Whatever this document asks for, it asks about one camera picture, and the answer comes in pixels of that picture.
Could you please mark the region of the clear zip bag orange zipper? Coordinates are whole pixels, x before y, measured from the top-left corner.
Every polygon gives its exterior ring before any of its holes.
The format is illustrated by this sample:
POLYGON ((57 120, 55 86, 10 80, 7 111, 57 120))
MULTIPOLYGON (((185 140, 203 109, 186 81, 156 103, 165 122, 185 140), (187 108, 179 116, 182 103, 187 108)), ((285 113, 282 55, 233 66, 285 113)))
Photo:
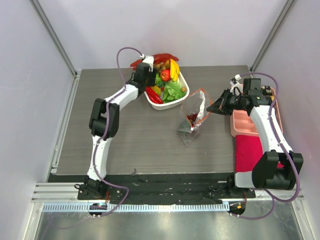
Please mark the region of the clear zip bag orange zipper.
POLYGON ((192 92, 181 104, 176 132, 185 146, 190 146, 200 134, 203 123, 210 115, 207 108, 212 103, 210 95, 200 88, 192 92))

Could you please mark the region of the purple grape bunch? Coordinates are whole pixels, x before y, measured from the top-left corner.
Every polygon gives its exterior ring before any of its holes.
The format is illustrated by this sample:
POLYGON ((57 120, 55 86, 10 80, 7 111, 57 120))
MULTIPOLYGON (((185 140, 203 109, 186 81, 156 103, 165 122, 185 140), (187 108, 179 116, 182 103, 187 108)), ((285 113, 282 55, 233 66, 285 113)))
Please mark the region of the purple grape bunch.
POLYGON ((192 123, 196 123, 198 118, 198 113, 192 113, 190 115, 187 115, 187 119, 192 123))

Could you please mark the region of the red chili pepper toy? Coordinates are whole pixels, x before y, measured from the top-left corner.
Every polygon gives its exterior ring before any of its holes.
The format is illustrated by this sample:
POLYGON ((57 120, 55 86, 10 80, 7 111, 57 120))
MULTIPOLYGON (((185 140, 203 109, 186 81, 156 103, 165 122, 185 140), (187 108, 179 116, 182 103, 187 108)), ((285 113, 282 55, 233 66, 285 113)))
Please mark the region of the red chili pepper toy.
POLYGON ((163 104, 162 99, 160 98, 160 96, 151 89, 151 87, 146 87, 145 92, 147 93, 149 99, 155 103, 155 104, 163 104))

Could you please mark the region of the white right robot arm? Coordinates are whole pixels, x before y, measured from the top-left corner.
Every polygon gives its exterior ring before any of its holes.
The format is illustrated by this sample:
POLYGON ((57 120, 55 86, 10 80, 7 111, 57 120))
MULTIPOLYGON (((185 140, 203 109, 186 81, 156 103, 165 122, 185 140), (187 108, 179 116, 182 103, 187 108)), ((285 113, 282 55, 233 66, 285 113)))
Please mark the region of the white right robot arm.
POLYGON ((276 119, 275 103, 275 98, 263 95, 261 79, 245 78, 241 93, 226 89, 206 109, 226 116, 235 110, 246 111, 261 142, 263 154, 253 169, 235 173, 234 180, 226 184, 225 190, 230 197, 238 197, 244 188, 292 190, 300 186, 298 178, 304 159, 285 140, 276 119))

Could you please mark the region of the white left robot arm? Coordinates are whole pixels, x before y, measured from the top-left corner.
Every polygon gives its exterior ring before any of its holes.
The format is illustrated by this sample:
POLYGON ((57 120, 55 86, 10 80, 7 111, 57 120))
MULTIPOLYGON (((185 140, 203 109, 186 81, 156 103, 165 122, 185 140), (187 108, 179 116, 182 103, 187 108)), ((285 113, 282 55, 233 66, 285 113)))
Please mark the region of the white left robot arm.
POLYGON ((155 85, 156 71, 152 63, 142 62, 132 73, 130 80, 115 94, 105 99, 97 98, 92 107, 89 129, 92 135, 92 154, 84 184, 89 194, 100 200, 107 192, 104 179, 107 175, 107 157, 111 141, 118 132, 120 111, 143 94, 147 87, 155 85))

